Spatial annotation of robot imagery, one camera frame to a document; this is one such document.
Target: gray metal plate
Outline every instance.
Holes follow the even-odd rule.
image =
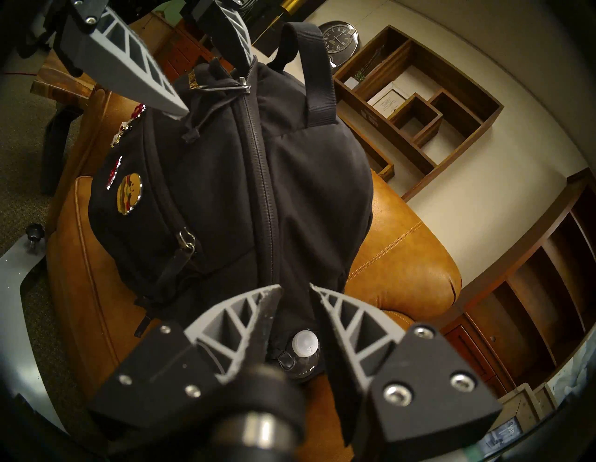
[[[66,431],[39,375],[21,302],[21,283],[44,256],[45,240],[31,253],[24,234],[0,259],[0,373],[13,396],[20,393],[35,411]]]

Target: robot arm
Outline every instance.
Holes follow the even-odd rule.
[[[164,323],[149,332],[90,405],[114,439],[110,455],[292,460],[304,435],[305,400],[281,369],[263,364],[282,292],[253,290],[185,330]],[[469,446],[500,413],[433,327],[403,331],[379,309],[313,285],[311,305],[355,462],[418,461]]]
[[[182,13],[212,35],[214,43],[246,75],[253,60],[240,15],[241,0],[187,0]],[[54,0],[44,23],[56,31],[54,50],[74,76],[82,72],[116,93],[180,119],[188,113],[145,43],[107,0]]]

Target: backpack zipper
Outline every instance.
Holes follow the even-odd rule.
[[[149,127],[153,126],[153,111],[147,110],[146,124]],[[143,130],[143,141],[145,144],[145,161],[147,162],[147,173],[151,178],[151,185],[154,189],[155,201],[159,207],[162,216],[165,218],[166,225],[170,228],[171,233],[176,238],[178,248],[175,250],[174,255],[166,264],[166,269],[162,272],[162,276],[158,280],[164,283],[162,280],[166,277],[166,273],[176,274],[182,271],[183,267],[190,261],[193,254],[197,251],[197,239],[189,230],[182,214],[176,207],[170,191],[166,185],[166,180],[163,176],[162,166],[157,158],[157,145],[155,141],[155,133],[152,130]]]
[[[255,58],[250,65],[249,72],[247,75],[250,80],[253,69],[257,63]],[[270,285],[278,282],[278,269],[277,269],[277,248],[278,248],[278,230],[277,230],[277,209],[275,206],[275,200],[273,198],[273,187],[271,184],[271,176],[269,174],[269,168],[267,163],[267,157],[264,146],[260,146],[260,140],[256,134],[255,122],[253,117],[253,110],[251,109],[251,102],[249,98],[256,98],[256,95],[249,93],[244,94],[239,98],[239,106],[241,110],[240,120],[244,122],[245,131],[248,134],[248,146],[250,160],[253,165],[253,173],[255,174],[255,184],[257,186],[257,200],[260,208],[260,216],[262,217],[262,228],[265,233],[264,244],[265,253],[267,254],[266,260],[268,268],[266,273],[268,280],[265,280],[262,285]]]

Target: leather armrest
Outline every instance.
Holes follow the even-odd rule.
[[[416,321],[444,313],[461,290],[455,262],[376,173],[372,182],[372,224],[350,270],[346,294]]]
[[[138,344],[134,332],[145,317],[91,230],[91,181],[81,176],[73,182],[46,252],[54,309],[87,400]],[[152,320],[146,332],[159,324]]]

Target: zipper pull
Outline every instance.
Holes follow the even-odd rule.
[[[190,253],[190,255],[194,253],[195,246],[197,245],[197,238],[194,237],[194,234],[184,228],[182,231],[178,232],[176,239],[178,240],[181,250]]]
[[[246,84],[246,79],[244,77],[239,78],[240,83],[234,86],[209,86],[209,85],[199,85],[196,87],[197,90],[203,92],[213,92],[213,91],[226,91],[226,90],[242,90],[244,93],[250,93],[250,85]]]
[[[142,337],[142,335],[147,330],[147,327],[149,327],[149,324],[151,323],[152,320],[153,320],[153,318],[151,316],[149,316],[148,314],[145,315],[145,317],[139,323],[139,327],[137,327],[135,330],[136,338],[140,339]]]

